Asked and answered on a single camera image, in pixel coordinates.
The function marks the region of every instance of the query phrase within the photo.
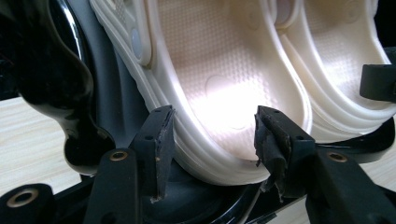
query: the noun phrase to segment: light wood table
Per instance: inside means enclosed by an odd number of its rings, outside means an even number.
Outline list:
[[[64,161],[64,133],[59,125],[22,98],[0,102],[0,195],[24,184],[46,183],[54,193],[79,182]],[[378,185],[396,191],[396,150],[362,165]],[[309,223],[304,199],[279,211],[271,224]]]

